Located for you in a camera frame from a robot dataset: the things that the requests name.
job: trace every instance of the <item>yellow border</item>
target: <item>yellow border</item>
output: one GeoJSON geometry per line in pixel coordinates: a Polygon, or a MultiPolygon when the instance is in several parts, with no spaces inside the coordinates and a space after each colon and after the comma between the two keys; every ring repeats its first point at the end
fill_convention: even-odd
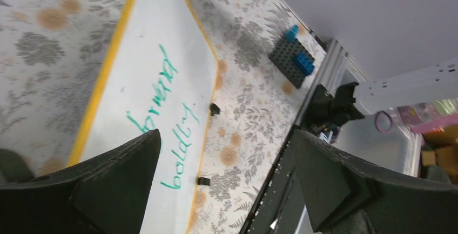
{"type": "MultiPolygon", "coordinates": [[[[213,100],[214,94],[215,94],[215,86],[216,86],[216,81],[218,79],[218,73],[219,73],[219,60],[218,56],[210,43],[210,40],[208,38],[208,35],[204,31],[204,27],[202,26],[199,18],[196,15],[196,12],[192,8],[191,2],[189,0],[185,0],[186,5],[188,6],[189,10],[191,11],[192,16],[197,22],[197,26],[199,27],[200,31],[204,35],[205,40],[207,41],[208,46],[210,47],[210,50],[212,51],[213,55],[215,56],[215,59],[217,61],[217,68],[216,68],[216,76],[213,82],[213,90],[212,90],[212,97],[211,100],[213,100]]],[[[124,30],[126,29],[127,23],[129,21],[130,14],[133,9],[133,5],[135,3],[135,0],[126,0],[126,3],[124,5],[124,9],[121,15],[121,18],[118,21],[118,24],[116,26],[116,30],[114,31],[114,35],[111,39],[111,44],[108,49],[108,52],[105,57],[105,61],[103,62],[103,65],[100,69],[100,74],[97,78],[96,85],[94,86],[94,90],[91,95],[91,99],[89,101],[89,104],[87,105],[86,108],[86,113],[83,117],[83,121],[81,123],[81,126],[78,131],[78,135],[75,140],[75,144],[73,145],[73,150],[70,155],[69,163],[68,166],[75,165],[79,162],[79,159],[81,158],[81,155],[83,153],[83,148],[84,145],[87,141],[87,136],[89,135],[89,131],[91,130],[91,125],[94,120],[94,117],[96,115],[100,99],[102,97],[103,91],[105,89],[105,84],[106,81],[110,75],[111,68],[113,67],[113,63],[116,58],[116,54],[118,52],[119,45],[121,43],[121,40],[124,35],[124,30]]],[[[202,152],[200,153],[200,161],[199,161],[199,167],[197,174],[200,174],[200,170],[202,168],[202,161],[204,158],[204,150],[205,150],[205,144],[207,140],[207,134],[208,134],[208,126],[210,124],[210,110],[208,111],[208,118],[207,118],[207,125],[205,129],[205,134],[204,134],[204,143],[202,147],[202,152]]],[[[191,211],[190,211],[190,216],[188,220],[188,226],[186,228],[186,233],[188,233],[191,229],[191,217],[192,217],[192,212],[195,210],[194,207],[194,202],[196,199],[196,194],[197,194],[197,185],[194,188],[194,196],[192,199],[192,205],[191,205],[191,211]]]]}

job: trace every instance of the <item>patterned tablecloth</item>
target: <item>patterned tablecloth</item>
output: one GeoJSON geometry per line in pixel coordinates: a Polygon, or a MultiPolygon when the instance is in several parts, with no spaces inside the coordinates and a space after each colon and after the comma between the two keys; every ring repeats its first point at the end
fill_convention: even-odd
{"type": "MultiPolygon", "coordinates": [[[[190,1],[220,58],[221,107],[191,232],[238,233],[308,91],[267,58],[300,23],[281,0],[190,1]]],[[[37,175],[65,167],[124,2],[0,0],[0,145],[37,175]]],[[[302,25],[299,39],[319,67],[325,52],[302,25]]]]}

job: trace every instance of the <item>dark gray studded plate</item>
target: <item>dark gray studded plate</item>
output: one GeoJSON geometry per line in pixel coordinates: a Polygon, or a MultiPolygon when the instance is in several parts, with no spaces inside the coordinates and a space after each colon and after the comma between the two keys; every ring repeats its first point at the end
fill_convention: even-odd
{"type": "Polygon", "coordinates": [[[291,43],[286,37],[282,37],[275,45],[272,53],[269,54],[269,59],[297,89],[301,87],[305,79],[304,73],[300,71],[293,61],[300,52],[305,53],[312,63],[315,61],[315,58],[310,55],[297,39],[294,43],[291,43]]]}

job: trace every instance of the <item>table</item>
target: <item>table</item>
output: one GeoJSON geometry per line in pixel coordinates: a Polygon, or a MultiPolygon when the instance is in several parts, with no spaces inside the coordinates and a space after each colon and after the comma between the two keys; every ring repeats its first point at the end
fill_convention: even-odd
{"type": "MultiPolygon", "coordinates": [[[[124,1],[0,0],[0,143],[37,175],[65,167],[124,1]]],[[[301,23],[281,0],[190,1],[220,58],[221,108],[190,230],[238,233],[314,76],[296,90],[267,58],[301,23]]],[[[324,50],[304,26],[298,38],[317,71],[324,50]]]]}

